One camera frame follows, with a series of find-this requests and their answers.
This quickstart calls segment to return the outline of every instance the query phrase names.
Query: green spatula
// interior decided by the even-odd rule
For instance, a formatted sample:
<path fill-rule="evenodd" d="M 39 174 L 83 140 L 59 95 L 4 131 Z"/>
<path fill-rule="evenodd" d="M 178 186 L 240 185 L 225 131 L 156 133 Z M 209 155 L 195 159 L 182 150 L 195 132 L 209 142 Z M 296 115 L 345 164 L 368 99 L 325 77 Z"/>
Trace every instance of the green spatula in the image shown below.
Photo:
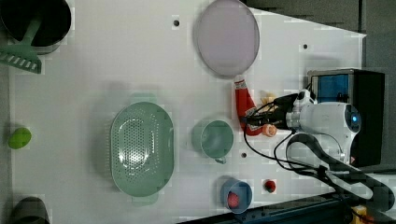
<path fill-rule="evenodd" d="M 41 61 L 31 46 L 40 25 L 41 18 L 35 17 L 20 43 L 0 48 L 0 63 L 40 74 Z"/>

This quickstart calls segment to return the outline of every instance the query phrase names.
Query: white tabletop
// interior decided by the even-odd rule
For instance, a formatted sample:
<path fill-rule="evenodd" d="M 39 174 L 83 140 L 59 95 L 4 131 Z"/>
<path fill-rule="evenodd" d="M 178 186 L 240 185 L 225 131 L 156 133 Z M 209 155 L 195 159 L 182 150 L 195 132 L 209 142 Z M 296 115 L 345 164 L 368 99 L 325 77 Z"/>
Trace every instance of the white tabletop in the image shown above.
<path fill-rule="evenodd" d="M 11 123 L 33 133 L 26 149 L 12 153 L 16 200 L 42 198 L 54 224 L 175 223 L 228 213 L 219 204 L 226 176 L 250 184 L 250 207 L 332 191 L 247 149 L 236 119 L 233 81 L 210 71 L 193 44 L 194 24 L 208 4 L 70 2 L 73 30 L 56 52 L 41 57 L 44 75 L 22 76 L 26 73 L 10 68 Z M 261 46 L 246 75 L 256 103 L 265 91 L 277 96 L 296 92 L 308 70 L 361 67 L 363 35 L 252 11 Z M 173 26 L 174 19 L 180 20 L 179 27 Z M 132 206 L 132 197 L 117 189 L 109 166 L 111 122 L 139 91 L 156 94 L 175 126 L 175 171 L 158 202 L 145 207 Z M 190 131 L 206 117 L 231 120 L 235 143 L 224 165 L 192 149 Z M 249 139 L 272 155 L 286 134 Z M 276 181 L 275 193 L 262 189 L 265 179 Z"/>

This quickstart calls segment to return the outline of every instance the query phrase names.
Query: screw hole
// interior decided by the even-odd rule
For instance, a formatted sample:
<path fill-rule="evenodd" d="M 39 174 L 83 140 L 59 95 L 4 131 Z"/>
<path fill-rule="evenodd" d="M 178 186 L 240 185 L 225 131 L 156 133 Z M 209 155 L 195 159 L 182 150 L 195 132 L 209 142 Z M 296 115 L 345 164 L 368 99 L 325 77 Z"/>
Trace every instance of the screw hole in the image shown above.
<path fill-rule="evenodd" d="M 179 26 L 179 25 L 180 25 L 180 21 L 179 21 L 179 20 L 175 20 L 175 21 L 174 21 L 174 25 L 175 25 L 175 26 Z"/>

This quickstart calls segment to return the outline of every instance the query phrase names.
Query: black bowl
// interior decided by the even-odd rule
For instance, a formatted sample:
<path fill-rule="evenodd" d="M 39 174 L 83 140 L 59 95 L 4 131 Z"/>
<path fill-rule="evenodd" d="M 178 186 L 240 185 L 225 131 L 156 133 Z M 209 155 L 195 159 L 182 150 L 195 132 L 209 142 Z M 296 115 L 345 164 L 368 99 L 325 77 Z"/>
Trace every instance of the black bowl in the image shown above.
<path fill-rule="evenodd" d="M 14 39 L 21 41 L 35 14 L 41 14 L 41 26 L 33 47 L 48 47 L 60 42 L 71 26 L 70 7 L 64 0 L 2 0 L 0 16 Z"/>

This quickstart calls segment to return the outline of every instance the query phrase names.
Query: green cup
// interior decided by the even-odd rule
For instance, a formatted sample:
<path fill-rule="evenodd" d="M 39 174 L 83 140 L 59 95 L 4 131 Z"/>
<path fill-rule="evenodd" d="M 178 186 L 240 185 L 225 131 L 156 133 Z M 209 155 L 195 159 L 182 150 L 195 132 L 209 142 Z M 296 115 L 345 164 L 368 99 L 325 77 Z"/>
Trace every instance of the green cup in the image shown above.
<path fill-rule="evenodd" d="M 225 155 L 233 147 L 233 129 L 223 120 L 201 120 L 192 129 L 193 147 L 206 156 L 224 164 Z"/>

